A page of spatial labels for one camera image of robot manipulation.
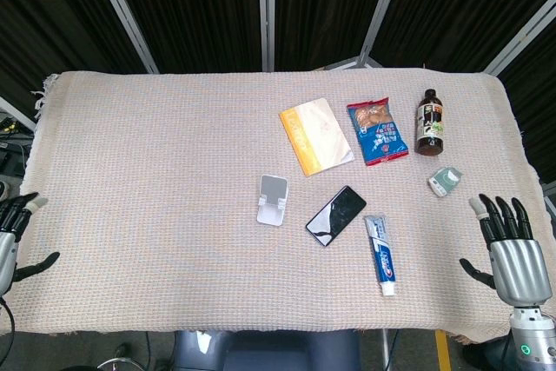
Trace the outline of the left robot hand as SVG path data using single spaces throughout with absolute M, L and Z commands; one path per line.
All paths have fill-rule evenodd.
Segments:
M 14 282 L 20 282 L 49 269 L 60 253 L 53 252 L 42 262 L 17 267 L 17 254 L 30 218 L 48 202 L 37 192 L 20 195 L 1 202 L 1 296 L 7 294 Z

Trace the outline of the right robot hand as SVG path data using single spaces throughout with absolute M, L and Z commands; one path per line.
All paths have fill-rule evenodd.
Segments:
M 506 202 L 499 196 L 492 200 L 480 194 L 471 198 L 469 205 L 479 221 L 492 271 L 482 272 L 461 258 L 463 270 L 515 308 L 540 306 L 548 301 L 553 292 L 546 262 L 521 201 L 514 197 Z

